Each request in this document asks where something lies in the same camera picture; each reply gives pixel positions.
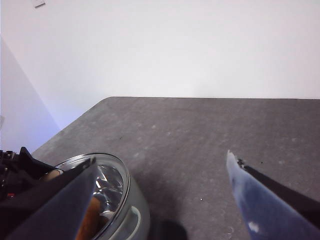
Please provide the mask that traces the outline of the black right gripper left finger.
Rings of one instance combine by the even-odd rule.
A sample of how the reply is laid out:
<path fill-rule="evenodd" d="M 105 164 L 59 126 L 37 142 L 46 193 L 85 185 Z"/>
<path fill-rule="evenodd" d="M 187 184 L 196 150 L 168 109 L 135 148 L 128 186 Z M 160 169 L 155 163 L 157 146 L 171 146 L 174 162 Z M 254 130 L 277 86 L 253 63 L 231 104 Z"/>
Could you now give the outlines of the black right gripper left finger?
<path fill-rule="evenodd" d="M 2 240 L 74 240 L 93 197 L 96 158 L 0 203 Z"/>

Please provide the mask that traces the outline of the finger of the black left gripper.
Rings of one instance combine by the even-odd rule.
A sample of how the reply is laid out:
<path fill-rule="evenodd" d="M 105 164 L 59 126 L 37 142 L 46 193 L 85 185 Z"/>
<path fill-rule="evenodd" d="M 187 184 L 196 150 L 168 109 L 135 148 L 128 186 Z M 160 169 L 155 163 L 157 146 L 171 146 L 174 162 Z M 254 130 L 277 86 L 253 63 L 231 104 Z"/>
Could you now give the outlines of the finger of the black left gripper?
<path fill-rule="evenodd" d="M 19 152 L 19 178 L 22 181 L 50 181 L 62 171 L 32 157 L 26 147 Z"/>

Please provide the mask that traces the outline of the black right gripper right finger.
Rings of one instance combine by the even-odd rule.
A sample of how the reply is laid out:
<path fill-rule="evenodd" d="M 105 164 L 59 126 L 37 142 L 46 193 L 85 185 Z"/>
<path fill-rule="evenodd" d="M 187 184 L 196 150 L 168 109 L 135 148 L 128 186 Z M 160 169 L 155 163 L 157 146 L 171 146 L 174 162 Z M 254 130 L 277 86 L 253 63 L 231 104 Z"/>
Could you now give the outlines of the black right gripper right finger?
<path fill-rule="evenodd" d="M 318 240 L 320 203 L 247 165 L 231 151 L 226 168 L 252 240 Z"/>

